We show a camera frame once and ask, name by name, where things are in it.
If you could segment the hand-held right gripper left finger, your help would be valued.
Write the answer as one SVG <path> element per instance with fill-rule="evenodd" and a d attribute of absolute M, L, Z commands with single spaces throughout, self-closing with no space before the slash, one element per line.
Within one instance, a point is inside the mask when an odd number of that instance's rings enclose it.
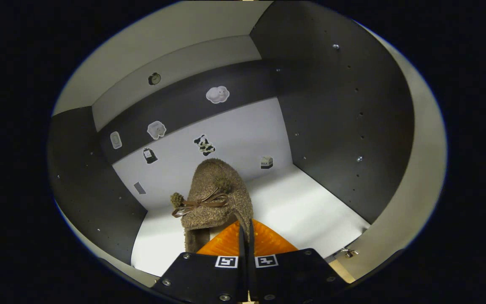
<path fill-rule="evenodd" d="M 247 302 L 246 245 L 238 226 L 235 256 L 182 252 L 152 287 L 170 302 Z"/>

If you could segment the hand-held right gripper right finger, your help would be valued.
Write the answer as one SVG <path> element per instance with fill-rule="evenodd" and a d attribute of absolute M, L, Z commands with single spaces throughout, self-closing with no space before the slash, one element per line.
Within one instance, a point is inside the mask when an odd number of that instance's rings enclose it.
<path fill-rule="evenodd" d="M 313 248 L 259 255 L 249 225 L 247 288 L 252 302 L 335 302 L 349 283 Z"/>

